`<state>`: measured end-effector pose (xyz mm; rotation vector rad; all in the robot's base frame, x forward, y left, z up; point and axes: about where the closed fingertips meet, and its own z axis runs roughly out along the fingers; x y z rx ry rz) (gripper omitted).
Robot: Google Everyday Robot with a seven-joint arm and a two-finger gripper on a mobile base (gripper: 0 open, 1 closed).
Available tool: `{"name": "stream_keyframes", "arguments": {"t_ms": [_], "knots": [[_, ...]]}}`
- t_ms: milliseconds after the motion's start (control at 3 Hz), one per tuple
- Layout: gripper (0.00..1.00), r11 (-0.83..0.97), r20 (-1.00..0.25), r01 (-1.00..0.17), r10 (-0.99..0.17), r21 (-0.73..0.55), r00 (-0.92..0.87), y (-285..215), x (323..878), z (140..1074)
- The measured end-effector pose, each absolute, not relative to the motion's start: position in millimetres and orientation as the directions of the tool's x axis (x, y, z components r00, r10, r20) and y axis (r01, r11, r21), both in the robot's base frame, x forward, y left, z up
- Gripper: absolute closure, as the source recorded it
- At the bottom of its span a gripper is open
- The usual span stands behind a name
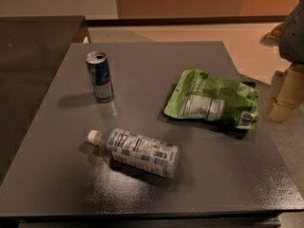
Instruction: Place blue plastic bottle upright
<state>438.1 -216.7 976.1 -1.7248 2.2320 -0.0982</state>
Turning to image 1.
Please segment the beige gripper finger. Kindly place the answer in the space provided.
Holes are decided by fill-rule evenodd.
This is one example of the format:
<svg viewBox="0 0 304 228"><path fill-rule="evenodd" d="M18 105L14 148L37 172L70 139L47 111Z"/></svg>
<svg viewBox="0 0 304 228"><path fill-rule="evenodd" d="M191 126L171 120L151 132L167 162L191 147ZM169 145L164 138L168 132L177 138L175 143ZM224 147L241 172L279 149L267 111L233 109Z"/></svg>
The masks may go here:
<svg viewBox="0 0 304 228"><path fill-rule="evenodd" d="M281 31L282 31L282 25L279 24L275 28L273 28L270 32L266 33L263 36L262 41L266 45L278 46L279 45L279 39L280 39Z"/></svg>
<svg viewBox="0 0 304 228"><path fill-rule="evenodd" d="M284 72L276 71L272 81L273 101L269 119L284 123L304 102L304 66L291 64Z"/></svg>

